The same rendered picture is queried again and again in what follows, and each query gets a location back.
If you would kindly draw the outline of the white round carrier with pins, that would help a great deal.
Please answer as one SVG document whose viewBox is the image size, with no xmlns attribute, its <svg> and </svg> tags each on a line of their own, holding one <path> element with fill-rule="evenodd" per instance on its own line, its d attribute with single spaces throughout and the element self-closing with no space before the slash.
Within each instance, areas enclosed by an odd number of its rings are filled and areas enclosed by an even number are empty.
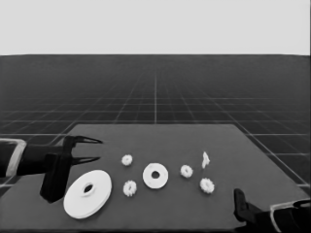
<svg viewBox="0 0 311 233">
<path fill-rule="evenodd" d="M 160 163 L 150 163 L 143 171 L 144 184 L 151 189 L 163 188 L 168 178 L 168 170 Z"/>
</svg>

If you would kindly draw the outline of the large thick white disc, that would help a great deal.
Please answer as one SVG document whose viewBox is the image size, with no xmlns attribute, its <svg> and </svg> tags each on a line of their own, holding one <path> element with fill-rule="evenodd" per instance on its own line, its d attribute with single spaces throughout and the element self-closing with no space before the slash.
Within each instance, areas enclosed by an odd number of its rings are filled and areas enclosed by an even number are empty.
<svg viewBox="0 0 311 233">
<path fill-rule="evenodd" d="M 65 213 L 76 219 L 94 215 L 108 201 L 112 187 L 112 179 L 106 171 L 84 173 L 70 185 L 64 196 Z"/>
</svg>

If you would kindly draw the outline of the small white T-shaped piece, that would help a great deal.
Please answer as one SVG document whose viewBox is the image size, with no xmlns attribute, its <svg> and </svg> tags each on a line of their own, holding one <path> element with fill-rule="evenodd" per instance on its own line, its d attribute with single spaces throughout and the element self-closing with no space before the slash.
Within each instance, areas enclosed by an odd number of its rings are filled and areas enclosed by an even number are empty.
<svg viewBox="0 0 311 233">
<path fill-rule="evenodd" d="M 210 158 L 209 158 L 207 152 L 204 151 L 203 154 L 202 154 L 202 164 L 201 164 L 202 169 L 205 169 L 206 166 L 209 165 L 209 164 L 210 164 Z"/>
</svg>

